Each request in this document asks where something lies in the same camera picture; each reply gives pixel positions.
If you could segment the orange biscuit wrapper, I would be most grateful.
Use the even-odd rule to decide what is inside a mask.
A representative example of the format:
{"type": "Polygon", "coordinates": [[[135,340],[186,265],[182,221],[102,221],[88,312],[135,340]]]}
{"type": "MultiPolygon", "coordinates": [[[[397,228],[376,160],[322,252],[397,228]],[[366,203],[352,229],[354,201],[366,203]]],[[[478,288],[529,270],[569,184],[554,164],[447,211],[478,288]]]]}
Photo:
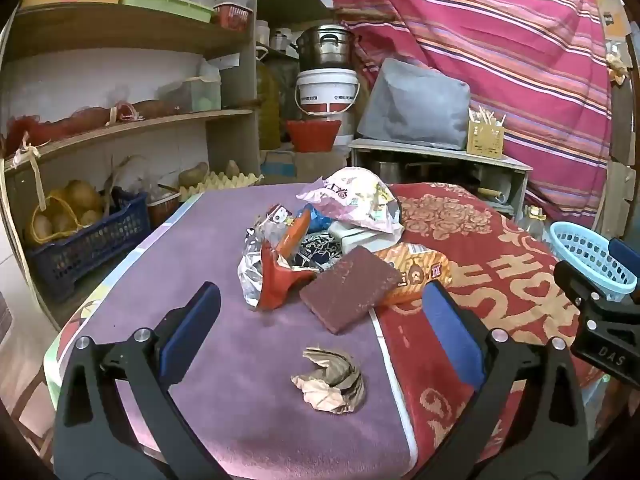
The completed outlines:
{"type": "Polygon", "coordinates": [[[400,281],[382,300],[382,306],[420,299],[424,286],[431,281],[438,281],[444,287],[452,282],[449,259],[442,252],[423,245],[398,243],[375,255],[400,273],[400,281]]]}

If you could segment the maroon scouring pad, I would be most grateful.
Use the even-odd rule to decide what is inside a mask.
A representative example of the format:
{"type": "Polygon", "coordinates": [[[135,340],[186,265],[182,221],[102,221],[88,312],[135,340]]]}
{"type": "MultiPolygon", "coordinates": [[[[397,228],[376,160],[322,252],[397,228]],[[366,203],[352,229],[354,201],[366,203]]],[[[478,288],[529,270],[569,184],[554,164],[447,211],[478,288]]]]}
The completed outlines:
{"type": "Polygon", "coordinates": [[[400,282],[391,264],[358,246],[300,290],[304,304],[332,334],[378,306],[400,282]]]}

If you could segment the brown paper ball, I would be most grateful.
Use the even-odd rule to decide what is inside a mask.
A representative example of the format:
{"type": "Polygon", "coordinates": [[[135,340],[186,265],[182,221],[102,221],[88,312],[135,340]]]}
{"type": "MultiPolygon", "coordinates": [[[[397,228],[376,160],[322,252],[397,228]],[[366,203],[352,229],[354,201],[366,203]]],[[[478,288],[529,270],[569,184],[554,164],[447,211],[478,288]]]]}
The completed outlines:
{"type": "Polygon", "coordinates": [[[315,411],[333,415],[355,413],[366,400],[360,368],[344,352],[307,347],[303,357],[316,367],[309,374],[291,377],[303,400],[315,411]]]}

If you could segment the grey cloth rag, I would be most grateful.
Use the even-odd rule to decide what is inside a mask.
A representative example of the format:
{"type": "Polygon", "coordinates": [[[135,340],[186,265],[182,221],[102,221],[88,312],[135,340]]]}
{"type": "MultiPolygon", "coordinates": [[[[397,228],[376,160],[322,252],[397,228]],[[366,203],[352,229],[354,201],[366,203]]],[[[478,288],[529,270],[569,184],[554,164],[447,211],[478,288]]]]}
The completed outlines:
{"type": "Polygon", "coordinates": [[[329,227],[329,234],[341,246],[343,255],[347,255],[356,247],[364,247],[369,252],[379,252],[396,245],[404,232],[404,228],[398,224],[393,233],[352,226],[351,224],[334,221],[329,227]]]}

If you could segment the black white patterned packet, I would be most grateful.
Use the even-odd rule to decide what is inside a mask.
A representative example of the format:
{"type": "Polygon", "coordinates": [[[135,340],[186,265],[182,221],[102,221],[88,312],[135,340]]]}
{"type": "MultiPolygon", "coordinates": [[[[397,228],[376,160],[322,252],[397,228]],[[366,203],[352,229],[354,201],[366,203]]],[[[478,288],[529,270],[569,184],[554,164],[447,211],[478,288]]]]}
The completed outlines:
{"type": "Polygon", "coordinates": [[[314,232],[303,237],[293,263],[323,272],[340,260],[342,255],[341,244],[328,231],[314,232]]]}

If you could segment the pink white snack bag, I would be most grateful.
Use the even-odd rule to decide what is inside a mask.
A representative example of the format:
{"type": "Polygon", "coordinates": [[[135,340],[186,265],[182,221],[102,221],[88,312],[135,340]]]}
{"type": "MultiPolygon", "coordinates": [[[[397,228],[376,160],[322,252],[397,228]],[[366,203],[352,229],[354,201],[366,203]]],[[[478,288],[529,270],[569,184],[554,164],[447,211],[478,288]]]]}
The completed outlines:
{"type": "Polygon", "coordinates": [[[296,195],[320,214],[358,228],[400,235],[400,207],[390,188],[374,172],[344,167],[308,184],[296,195]]]}

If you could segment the red silver foil wrapper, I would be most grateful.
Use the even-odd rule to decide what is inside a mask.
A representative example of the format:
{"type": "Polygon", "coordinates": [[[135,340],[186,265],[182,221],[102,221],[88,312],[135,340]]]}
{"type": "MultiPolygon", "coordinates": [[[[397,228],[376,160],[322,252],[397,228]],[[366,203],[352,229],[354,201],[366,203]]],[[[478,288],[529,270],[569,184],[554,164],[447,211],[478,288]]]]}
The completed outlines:
{"type": "Polygon", "coordinates": [[[282,307],[288,294],[318,276],[313,268],[291,266],[262,233],[247,230],[238,265],[238,278],[246,304],[254,310],[282,307]]]}

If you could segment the orange clear snack bag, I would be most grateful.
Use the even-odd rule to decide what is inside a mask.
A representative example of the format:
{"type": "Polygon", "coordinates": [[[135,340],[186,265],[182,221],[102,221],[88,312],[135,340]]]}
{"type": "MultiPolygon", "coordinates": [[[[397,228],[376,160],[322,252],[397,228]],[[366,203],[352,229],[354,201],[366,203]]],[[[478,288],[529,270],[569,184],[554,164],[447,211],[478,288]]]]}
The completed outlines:
{"type": "Polygon", "coordinates": [[[309,205],[293,214],[285,206],[275,204],[265,214],[259,216],[250,228],[261,232],[271,246],[288,261],[293,261],[299,244],[306,234],[329,232],[326,228],[326,219],[309,205]]]}

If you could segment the light blue plastic basket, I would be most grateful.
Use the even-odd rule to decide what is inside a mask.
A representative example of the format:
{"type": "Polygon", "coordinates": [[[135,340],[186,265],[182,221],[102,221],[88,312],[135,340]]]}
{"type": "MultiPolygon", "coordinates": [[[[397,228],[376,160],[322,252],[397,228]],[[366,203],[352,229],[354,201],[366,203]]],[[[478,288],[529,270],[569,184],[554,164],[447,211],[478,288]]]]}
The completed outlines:
{"type": "Polygon", "coordinates": [[[611,301],[622,301],[638,285],[638,278],[611,256],[605,237],[579,224],[553,222],[547,234],[552,254],[569,262],[583,276],[606,293],[611,301]]]}

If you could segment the red gold patterned towel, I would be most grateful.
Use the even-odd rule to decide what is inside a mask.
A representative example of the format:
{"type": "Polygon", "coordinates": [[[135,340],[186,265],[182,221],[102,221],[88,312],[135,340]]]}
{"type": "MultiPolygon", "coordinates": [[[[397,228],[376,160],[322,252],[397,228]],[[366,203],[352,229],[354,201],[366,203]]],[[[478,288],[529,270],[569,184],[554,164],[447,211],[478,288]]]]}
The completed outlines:
{"type": "MultiPolygon", "coordinates": [[[[555,256],[511,220],[460,186],[394,184],[402,239],[449,260],[447,290],[462,308],[514,340],[544,344],[575,338],[579,312],[555,285],[555,256]]],[[[420,300],[376,312],[398,379],[422,466],[454,426],[472,393],[462,384],[422,311],[420,300]]]]}

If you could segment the clear yellow label bottle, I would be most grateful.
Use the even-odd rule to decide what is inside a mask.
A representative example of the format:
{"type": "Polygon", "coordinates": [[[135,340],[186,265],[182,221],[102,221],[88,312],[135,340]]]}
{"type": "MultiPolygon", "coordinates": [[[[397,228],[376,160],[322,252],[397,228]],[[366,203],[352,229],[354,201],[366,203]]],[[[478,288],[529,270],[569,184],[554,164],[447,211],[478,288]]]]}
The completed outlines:
{"type": "Polygon", "coordinates": [[[526,205],[524,207],[523,217],[518,224],[520,228],[534,240],[544,241],[544,233],[546,232],[547,216],[544,210],[535,205],[526,205]]]}

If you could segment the grey low shelf unit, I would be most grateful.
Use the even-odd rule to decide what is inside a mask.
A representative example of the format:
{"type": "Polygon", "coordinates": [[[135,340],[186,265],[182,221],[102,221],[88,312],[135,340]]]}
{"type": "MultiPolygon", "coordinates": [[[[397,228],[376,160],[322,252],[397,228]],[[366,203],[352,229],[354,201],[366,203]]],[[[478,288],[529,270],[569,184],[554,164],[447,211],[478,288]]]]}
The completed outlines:
{"type": "Polygon", "coordinates": [[[349,147],[350,160],[357,167],[371,170],[371,162],[375,160],[398,162],[401,183],[460,185],[500,214],[514,220],[523,214],[526,186],[533,168],[515,158],[503,155],[494,159],[466,151],[366,138],[353,140],[349,147]],[[478,195],[479,186],[503,192],[504,199],[490,200],[478,195]]]}

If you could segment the purple table mat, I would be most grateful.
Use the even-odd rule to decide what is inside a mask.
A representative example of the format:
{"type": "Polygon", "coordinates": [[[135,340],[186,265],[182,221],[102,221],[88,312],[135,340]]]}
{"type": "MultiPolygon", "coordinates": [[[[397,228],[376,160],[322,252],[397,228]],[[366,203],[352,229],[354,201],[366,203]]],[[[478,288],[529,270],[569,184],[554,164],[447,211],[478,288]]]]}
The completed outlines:
{"type": "Polygon", "coordinates": [[[182,382],[170,393],[224,470],[243,479],[398,479],[418,446],[381,323],[374,313],[330,333],[291,294],[277,310],[245,302],[236,268],[246,231],[274,205],[299,210],[297,184],[207,192],[184,204],[119,263],[62,328],[44,358],[58,391],[75,340],[121,341],[154,327],[205,282],[221,311],[182,382]],[[356,412],[314,410],[293,385],[309,347],[348,354],[366,397],[356,412]]]}

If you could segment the yellow chopstick holder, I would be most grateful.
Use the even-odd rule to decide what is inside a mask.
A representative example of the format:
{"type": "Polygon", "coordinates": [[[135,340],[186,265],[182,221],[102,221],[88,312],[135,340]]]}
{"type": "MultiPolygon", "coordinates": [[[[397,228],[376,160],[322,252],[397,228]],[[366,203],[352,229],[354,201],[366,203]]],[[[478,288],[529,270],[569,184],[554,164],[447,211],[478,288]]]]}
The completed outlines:
{"type": "Polygon", "coordinates": [[[497,116],[482,106],[468,109],[468,137],[466,151],[473,155],[499,159],[503,155],[504,123],[506,115],[497,116]]]}

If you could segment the steel pot in shelf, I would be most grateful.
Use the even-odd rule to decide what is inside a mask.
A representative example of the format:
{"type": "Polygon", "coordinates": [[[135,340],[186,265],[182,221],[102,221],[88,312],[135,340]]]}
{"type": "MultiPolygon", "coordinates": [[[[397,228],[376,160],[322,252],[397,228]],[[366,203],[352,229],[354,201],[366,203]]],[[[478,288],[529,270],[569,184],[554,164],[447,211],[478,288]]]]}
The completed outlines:
{"type": "Polygon", "coordinates": [[[371,162],[371,170],[387,184],[399,184],[402,182],[402,173],[398,162],[375,160],[371,162]]]}

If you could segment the dark blue plastic crate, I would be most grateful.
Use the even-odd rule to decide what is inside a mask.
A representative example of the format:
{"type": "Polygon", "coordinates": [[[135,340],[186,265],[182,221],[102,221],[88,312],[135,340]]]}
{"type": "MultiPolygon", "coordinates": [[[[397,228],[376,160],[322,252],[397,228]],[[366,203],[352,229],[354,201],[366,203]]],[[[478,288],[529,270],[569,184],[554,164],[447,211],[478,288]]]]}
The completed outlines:
{"type": "Polygon", "coordinates": [[[110,215],[88,228],[27,253],[30,270],[56,301],[68,298],[76,283],[108,260],[136,248],[151,233],[146,199],[113,188],[110,215]]]}

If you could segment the yellow net potato bag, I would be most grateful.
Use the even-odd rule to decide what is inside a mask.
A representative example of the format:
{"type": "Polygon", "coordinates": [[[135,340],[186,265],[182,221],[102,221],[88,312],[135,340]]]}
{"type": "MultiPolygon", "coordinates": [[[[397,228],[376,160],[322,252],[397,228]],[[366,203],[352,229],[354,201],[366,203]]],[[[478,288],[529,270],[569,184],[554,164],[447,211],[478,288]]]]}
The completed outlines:
{"type": "Polygon", "coordinates": [[[104,197],[84,180],[70,180],[35,206],[25,238],[30,246],[42,246],[70,237],[103,219],[104,197]]]}

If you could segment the striped pink red curtain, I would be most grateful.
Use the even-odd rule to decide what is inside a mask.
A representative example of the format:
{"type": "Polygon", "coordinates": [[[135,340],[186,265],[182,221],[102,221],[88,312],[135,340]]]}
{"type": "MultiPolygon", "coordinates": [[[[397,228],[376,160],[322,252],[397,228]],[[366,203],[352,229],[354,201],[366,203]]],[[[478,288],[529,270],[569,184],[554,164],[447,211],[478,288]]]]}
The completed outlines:
{"type": "Polygon", "coordinates": [[[596,0],[333,0],[351,10],[363,75],[392,55],[470,87],[506,122],[504,150],[530,167],[528,197],[592,226],[605,186],[612,96],[596,0]]]}

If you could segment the red plastic basket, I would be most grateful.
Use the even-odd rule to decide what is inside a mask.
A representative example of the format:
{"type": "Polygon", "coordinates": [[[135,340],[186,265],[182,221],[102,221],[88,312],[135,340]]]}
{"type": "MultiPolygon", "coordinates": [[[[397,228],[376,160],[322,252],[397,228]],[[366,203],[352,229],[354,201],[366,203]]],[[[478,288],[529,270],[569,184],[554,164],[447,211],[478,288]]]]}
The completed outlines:
{"type": "Polygon", "coordinates": [[[340,120],[289,120],[286,131],[294,150],[299,153],[326,153],[332,151],[340,120]]]}

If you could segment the yellow egg tray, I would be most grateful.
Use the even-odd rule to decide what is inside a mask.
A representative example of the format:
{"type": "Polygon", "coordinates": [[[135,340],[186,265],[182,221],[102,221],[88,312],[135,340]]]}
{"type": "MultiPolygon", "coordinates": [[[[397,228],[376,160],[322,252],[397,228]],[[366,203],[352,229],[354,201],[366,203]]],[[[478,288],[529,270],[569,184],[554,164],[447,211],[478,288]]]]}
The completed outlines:
{"type": "Polygon", "coordinates": [[[228,177],[221,172],[220,174],[209,174],[202,182],[195,186],[179,188],[179,200],[181,203],[190,200],[192,196],[202,194],[208,191],[232,190],[232,188],[248,188],[249,186],[258,185],[264,180],[262,174],[238,174],[237,176],[228,177]]]}

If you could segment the cardboard box blue label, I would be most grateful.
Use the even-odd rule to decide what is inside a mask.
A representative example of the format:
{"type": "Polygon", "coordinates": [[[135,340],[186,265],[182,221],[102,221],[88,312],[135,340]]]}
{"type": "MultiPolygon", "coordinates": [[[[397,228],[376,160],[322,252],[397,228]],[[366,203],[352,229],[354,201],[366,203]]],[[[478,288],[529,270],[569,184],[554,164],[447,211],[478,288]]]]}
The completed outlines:
{"type": "Polygon", "coordinates": [[[295,179],[295,154],[291,151],[269,150],[260,152],[260,171],[265,177],[295,179]]]}

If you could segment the white red plastic bucket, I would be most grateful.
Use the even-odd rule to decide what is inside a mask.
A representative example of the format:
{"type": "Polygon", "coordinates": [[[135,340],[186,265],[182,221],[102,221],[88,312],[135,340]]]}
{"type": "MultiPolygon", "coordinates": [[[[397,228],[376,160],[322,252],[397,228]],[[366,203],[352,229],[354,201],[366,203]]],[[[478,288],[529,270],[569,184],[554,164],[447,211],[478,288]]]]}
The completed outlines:
{"type": "Polygon", "coordinates": [[[296,77],[295,103],[308,116],[345,113],[360,91],[357,73],[347,68],[303,70],[296,77]]]}

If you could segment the yellow oil jug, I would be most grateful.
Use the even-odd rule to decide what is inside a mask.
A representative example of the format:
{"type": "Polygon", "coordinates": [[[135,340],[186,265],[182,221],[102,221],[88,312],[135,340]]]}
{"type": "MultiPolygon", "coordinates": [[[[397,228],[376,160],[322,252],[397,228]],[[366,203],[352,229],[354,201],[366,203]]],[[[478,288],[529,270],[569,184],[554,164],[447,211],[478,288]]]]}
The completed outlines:
{"type": "Polygon", "coordinates": [[[263,151],[276,150],[281,145],[279,86],[264,63],[268,53],[261,44],[256,46],[257,122],[259,147],[263,151]]]}

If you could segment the steel cooking pot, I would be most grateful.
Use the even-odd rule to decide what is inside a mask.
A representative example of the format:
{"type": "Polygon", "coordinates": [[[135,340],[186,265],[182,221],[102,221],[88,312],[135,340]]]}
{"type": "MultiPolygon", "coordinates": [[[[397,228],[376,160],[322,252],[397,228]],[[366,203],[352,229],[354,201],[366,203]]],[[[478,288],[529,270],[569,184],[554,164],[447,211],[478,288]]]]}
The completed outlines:
{"type": "Polygon", "coordinates": [[[323,24],[306,29],[293,44],[298,53],[299,70],[354,67],[356,36],[340,24],[323,24]]]}

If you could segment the clear plastic storage box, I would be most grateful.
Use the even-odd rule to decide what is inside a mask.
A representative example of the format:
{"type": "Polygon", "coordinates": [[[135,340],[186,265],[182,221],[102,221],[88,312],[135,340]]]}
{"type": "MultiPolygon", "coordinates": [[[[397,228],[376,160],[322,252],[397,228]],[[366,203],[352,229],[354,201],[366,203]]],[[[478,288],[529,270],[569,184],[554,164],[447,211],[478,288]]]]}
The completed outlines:
{"type": "Polygon", "coordinates": [[[156,90],[156,98],[183,112],[209,112],[221,109],[220,78],[191,77],[156,90]]]}

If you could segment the red small basket on shelf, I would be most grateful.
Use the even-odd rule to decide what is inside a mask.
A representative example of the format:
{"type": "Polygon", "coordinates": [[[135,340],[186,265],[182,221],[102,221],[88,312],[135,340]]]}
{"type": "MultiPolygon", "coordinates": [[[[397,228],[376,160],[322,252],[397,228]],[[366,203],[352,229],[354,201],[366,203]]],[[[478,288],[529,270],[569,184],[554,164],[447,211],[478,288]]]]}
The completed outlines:
{"type": "Polygon", "coordinates": [[[245,32],[253,11],[233,2],[219,3],[213,7],[212,22],[234,32],[245,32]]]}

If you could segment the green plastic tray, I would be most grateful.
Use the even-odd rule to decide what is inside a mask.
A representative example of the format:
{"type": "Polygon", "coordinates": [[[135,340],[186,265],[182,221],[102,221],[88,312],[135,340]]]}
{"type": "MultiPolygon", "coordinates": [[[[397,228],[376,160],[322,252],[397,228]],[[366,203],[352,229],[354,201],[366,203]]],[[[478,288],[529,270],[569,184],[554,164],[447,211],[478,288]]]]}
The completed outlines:
{"type": "Polygon", "coordinates": [[[174,14],[203,23],[209,23],[213,16],[211,8],[189,0],[119,0],[119,3],[125,6],[174,14]]]}

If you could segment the wooden handled pan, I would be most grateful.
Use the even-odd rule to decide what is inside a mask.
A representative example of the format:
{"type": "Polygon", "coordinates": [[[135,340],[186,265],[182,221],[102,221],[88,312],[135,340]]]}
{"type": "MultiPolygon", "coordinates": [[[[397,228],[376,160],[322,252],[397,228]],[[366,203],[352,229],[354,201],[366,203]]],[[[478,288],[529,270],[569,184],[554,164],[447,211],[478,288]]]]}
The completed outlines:
{"type": "Polygon", "coordinates": [[[503,200],[504,195],[503,192],[499,190],[493,190],[492,188],[482,188],[479,186],[476,190],[477,194],[490,200],[503,200]]]}

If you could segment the wooden wall shelf unit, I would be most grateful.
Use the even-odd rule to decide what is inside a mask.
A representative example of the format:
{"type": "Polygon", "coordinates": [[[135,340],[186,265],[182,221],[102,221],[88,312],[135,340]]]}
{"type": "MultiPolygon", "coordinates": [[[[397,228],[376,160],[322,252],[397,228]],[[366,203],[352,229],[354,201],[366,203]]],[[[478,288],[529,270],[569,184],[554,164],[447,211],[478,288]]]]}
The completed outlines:
{"type": "Polygon", "coordinates": [[[70,179],[101,184],[111,166],[127,154],[156,156],[153,169],[164,177],[194,162],[208,160],[221,170],[234,160],[247,174],[259,170],[257,118],[250,111],[256,96],[254,32],[224,32],[215,25],[189,24],[183,18],[152,10],[118,6],[115,11],[91,8],[78,24],[70,13],[58,12],[47,24],[53,37],[78,44],[100,32],[105,47],[53,51],[36,26],[18,26],[21,0],[1,0],[1,23],[9,39],[27,51],[5,62],[1,70],[1,115],[23,99],[24,110],[44,118],[62,118],[75,110],[154,98],[164,84],[193,75],[201,58],[239,53],[239,66],[222,75],[218,119],[157,119],[130,133],[94,134],[57,155],[40,158],[42,180],[57,188],[70,179]]]}

